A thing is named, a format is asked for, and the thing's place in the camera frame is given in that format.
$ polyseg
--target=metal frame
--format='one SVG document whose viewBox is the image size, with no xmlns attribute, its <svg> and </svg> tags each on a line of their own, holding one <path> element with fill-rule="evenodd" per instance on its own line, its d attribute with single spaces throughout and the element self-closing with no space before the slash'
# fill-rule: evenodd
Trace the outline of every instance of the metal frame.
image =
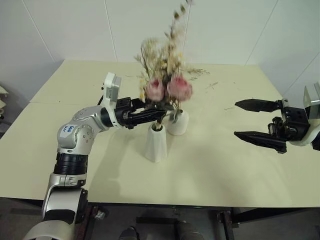
<svg viewBox="0 0 320 240">
<path fill-rule="evenodd" d="M 10 198 L 14 201 L 19 201 L 34 206 L 41 207 L 43 200 L 33 199 L 19 199 Z M 95 216 L 99 209 L 108 206 L 133 206 L 133 207 L 148 207 L 148 208 L 191 208 L 191 209 L 208 209 L 217 211 L 217 219 L 223 224 L 224 235 L 226 240 L 235 240 L 233 228 L 239 227 L 240 224 L 249 223 L 253 221 L 260 221 L 269 218 L 275 218 L 287 214 L 294 214 L 297 212 L 312 209 L 311 208 L 254 208 L 252 210 L 235 213 L 235 208 L 232 207 L 214 207 L 214 206 L 192 206 L 192 205 L 164 205 L 164 204 L 136 204 L 136 203 L 100 203 L 90 202 L 86 211 L 84 221 L 80 224 L 79 232 L 76 240 L 89 240 L 92 236 L 95 226 Z M 158 218 L 158 217 L 137 217 L 137 223 L 144 224 L 174 224 L 176 218 Z"/>
</svg>

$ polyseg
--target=white wall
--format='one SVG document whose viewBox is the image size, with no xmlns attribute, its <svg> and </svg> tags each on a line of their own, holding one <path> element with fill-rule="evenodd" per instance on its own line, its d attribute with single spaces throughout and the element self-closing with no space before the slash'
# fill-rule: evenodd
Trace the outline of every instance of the white wall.
<svg viewBox="0 0 320 240">
<path fill-rule="evenodd" d="M 134 61 L 144 38 L 163 36 L 181 1 L 0 0 L 7 118 L 19 114 L 63 59 Z M 319 4 L 195 0 L 184 55 L 192 63 L 259 64 L 281 94 L 299 103 L 299 86 L 319 79 Z"/>
</svg>

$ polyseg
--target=pink rose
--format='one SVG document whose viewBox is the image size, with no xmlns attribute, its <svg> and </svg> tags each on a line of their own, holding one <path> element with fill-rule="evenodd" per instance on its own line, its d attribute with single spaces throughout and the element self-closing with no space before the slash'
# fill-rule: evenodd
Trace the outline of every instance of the pink rose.
<svg viewBox="0 0 320 240">
<path fill-rule="evenodd" d="M 144 87 L 144 91 L 146 97 L 155 102 L 160 102 L 165 95 L 165 88 L 162 84 L 162 81 L 158 78 L 149 81 Z"/>
<path fill-rule="evenodd" d="M 169 95 L 178 101 L 186 101 L 192 95 L 192 85 L 182 75 L 173 76 L 166 89 Z"/>
</svg>

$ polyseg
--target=dried flower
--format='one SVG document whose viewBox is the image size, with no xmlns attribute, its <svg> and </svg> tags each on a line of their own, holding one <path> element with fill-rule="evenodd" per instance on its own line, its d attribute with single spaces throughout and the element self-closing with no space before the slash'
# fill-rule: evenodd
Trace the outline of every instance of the dried flower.
<svg viewBox="0 0 320 240">
<path fill-rule="evenodd" d="M 180 5 L 180 10 L 181 10 L 182 13 L 186 12 L 186 8 L 182 4 Z"/>
<path fill-rule="evenodd" d="M 140 79 L 140 87 L 139 87 L 139 90 L 140 90 L 140 100 L 142 102 L 146 102 L 146 99 L 145 99 L 145 85 L 146 85 L 146 81 L 144 80 L 144 76 L 142 75 L 141 76 L 141 79 Z"/>
<path fill-rule="evenodd" d="M 169 96 L 176 98 L 178 101 L 189 100 L 193 93 L 192 85 L 182 75 L 173 76 L 166 89 Z"/>
<path fill-rule="evenodd" d="M 177 13 L 176 11 L 174 12 L 174 14 L 173 14 L 173 17 L 174 17 L 174 19 L 178 19 L 180 16 L 179 16 L 179 13 Z"/>
<path fill-rule="evenodd" d="M 160 102 L 165 95 L 165 88 L 159 78 L 149 81 L 145 86 L 144 91 L 146 97 L 155 102 Z"/>
</svg>

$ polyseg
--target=cable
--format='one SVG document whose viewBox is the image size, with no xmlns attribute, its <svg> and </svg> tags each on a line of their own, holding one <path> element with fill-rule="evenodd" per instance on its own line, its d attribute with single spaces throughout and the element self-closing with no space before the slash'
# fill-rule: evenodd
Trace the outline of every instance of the cable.
<svg viewBox="0 0 320 240">
<path fill-rule="evenodd" d="M 104 96 L 102 95 L 97 105 L 100 105 L 103 99 L 104 99 Z"/>
</svg>

